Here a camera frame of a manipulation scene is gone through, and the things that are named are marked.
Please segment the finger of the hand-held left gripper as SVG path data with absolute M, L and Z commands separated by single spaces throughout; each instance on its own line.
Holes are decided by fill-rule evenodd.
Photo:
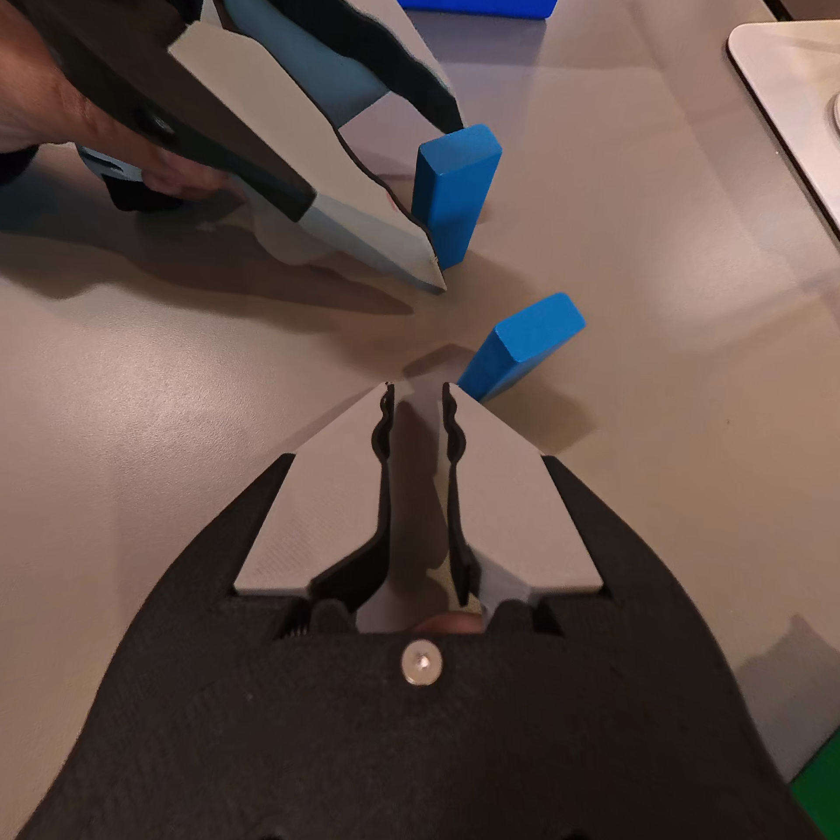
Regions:
M 266 48 L 196 22 L 168 52 L 314 191 L 299 219 L 283 222 L 278 199 L 244 186 L 266 251 L 291 266 L 340 251 L 433 293 L 446 290 L 428 233 L 352 159 L 328 117 Z
M 338 127 L 389 93 L 438 131 L 465 126 L 452 84 L 398 2 L 227 1 L 226 16 Z

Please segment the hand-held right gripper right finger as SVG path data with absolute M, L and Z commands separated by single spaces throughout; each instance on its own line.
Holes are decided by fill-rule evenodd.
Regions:
M 542 452 L 457 384 L 443 387 L 449 569 L 461 606 L 599 592 L 603 579 Z

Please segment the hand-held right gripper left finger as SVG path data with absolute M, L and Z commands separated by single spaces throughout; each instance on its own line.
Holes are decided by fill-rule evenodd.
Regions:
M 394 385 L 375 386 L 290 461 L 234 582 L 239 595 L 367 603 L 389 570 Z

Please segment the blue rectangular block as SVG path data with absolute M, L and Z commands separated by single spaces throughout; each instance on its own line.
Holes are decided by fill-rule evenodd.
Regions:
M 441 270 L 466 256 L 501 155 L 482 123 L 419 145 L 411 212 L 430 234 Z
M 496 324 L 458 387 L 483 403 L 507 391 L 579 334 L 586 321 L 571 298 L 555 293 Z

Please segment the blue plastic bin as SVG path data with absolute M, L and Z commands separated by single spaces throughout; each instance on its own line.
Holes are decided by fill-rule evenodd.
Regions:
M 525 20 L 546 20 L 557 1 L 399 1 L 406 10 Z

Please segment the green plastic bin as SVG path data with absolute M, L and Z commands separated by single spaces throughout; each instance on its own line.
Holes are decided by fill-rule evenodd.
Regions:
M 839 730 L 791 782 L 794 798 L 826 839 L 839 838 Z

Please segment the person's left forearm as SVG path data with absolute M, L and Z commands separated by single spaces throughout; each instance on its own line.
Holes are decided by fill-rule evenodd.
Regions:
M 14 182 L 30 166 L 39 151 L 38 145 L 31 145 L 22 150 L 0 154 L 0 184 L 4 187 Z

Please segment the person's left hand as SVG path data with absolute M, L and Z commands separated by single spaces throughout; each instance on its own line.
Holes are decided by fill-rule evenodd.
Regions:
M 64 76 L 35 27 L 1 2 L 1 153 L 77 144 L 137 167 L 153 191 L 198 200 L 226 174 L 162 149 L 124 127 Z

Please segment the white document stand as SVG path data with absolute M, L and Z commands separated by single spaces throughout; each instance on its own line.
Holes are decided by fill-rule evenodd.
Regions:
M 839 236 L 838 18 L 741 24 L 728 56 Z

